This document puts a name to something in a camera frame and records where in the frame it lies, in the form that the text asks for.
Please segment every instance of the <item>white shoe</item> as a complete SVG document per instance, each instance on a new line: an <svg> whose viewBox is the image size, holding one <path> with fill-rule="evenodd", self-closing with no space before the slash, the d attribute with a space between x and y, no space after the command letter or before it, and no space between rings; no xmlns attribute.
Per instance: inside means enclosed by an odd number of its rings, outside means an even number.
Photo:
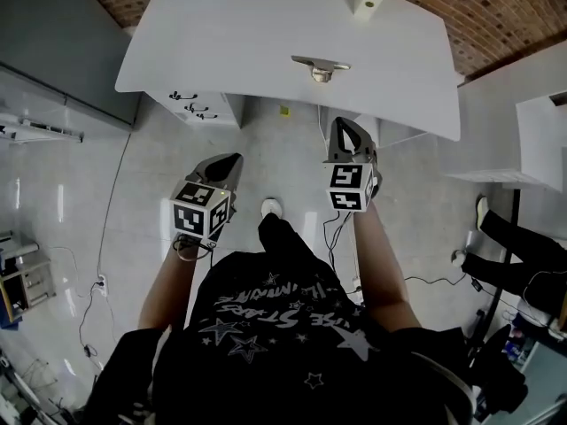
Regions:
<svg viewBox="0 0 567 425"><path fill-rule="evenodd" d="M454 267L461 267L465 259L467 259L467 252L465 251L454 251L451 254L451 263Z"/></svg>
<svg viewBox="0 0 567 425"><path fill-rule="evenodd" d="M488 198L481 195L477 200L477 230L480 230L482 222L485 220L486 215L490 211L488 207Z"/></svg>
<svg viewBox="0 0 567 425"><path fill-rule="evenodd" d="M284 210L275 198L266 198L262 203L262 207L260 209L262 213L262 219L265 218L268 214L273 213L280 219L284 216Z"/></svg>

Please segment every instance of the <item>forearm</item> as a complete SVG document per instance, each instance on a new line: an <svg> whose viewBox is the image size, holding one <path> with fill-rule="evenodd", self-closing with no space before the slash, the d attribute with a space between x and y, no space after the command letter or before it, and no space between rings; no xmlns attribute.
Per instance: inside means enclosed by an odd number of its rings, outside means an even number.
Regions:
<svg viewBox="0 0 567 425"><path fill-rule="evenodd" d="M354 214L354 234L364 304L369 310L382 311L377 312L376 317L387 328L419 326L408 305L408 290L400 264L372 202L366 212ZM399 315L401 324L390 326L393 313Z"/></svg>
<svg viewBox="0 0 567 425"><path fill-rule="evenodd" d="M186 259L194 259L197 254L197 247L183 250L183 257ZM195 263L195 261L181 260L173 248L169 249L144 301L138 323L139 329L165 330L170 325L174 328L183 327L195 273Z"/></svg>

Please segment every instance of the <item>white cube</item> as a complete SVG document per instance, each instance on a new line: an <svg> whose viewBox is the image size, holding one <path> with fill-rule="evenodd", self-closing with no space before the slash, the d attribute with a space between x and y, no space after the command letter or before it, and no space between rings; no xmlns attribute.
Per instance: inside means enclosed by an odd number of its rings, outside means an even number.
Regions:
<svg viewBox="0 0 567 425"><path fill-rule="evenodd" d="M229 219L230 192L196 182L181 181L170 198L177 231L208 239Z"/></svg>
<svg viewBox="0 0 567 425"><path fill-rule="evenodd" d="M323 164L330 206L337 211L366 211L374 189L372 164Z"/></svg>

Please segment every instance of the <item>metal clip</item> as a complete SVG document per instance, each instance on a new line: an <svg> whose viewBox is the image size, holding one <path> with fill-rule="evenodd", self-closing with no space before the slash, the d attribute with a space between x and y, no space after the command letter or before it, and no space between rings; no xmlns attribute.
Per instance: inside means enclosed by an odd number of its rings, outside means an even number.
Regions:
<svg viewBox="0 0 567 425"><path fill-rule="evenodd" d="M297 63L309 66L311 69L311 76L315 81L327 83L332 78L333 73L337 70L348 71L351 66L346 63L339 63L336 61L323 60L320 58L298 57L292 55L291 59Z"/></svg>

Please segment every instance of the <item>person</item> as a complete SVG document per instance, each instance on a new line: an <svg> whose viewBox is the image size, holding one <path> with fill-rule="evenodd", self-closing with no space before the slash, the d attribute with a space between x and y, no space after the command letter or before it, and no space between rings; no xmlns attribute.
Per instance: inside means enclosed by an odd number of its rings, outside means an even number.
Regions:
<svg viewBox="0 0 567 425"><path fill-rule="evenodd" d="M82 423L141 421L151 384L156 423L367 417L386 423L470 423L461 330L423 329L377 209L354 214L364 307L267 199L262 253L236 252L202 281L183 329L195 261L172 249L138 330L119 341ZM194 260L197 248L183 249ZM159 340L171 332L152 362Z"/></svg>
<svg viewBox="0 0 567 425"><path fill-rule="evenodd" d="M503 264L455 251L453 264L471 277L518 295L529 305L559 318L567 300L567 251L551 238L505 221L489 208L484 196L478 198L476 211L477 229L523 262Z"/></svg>

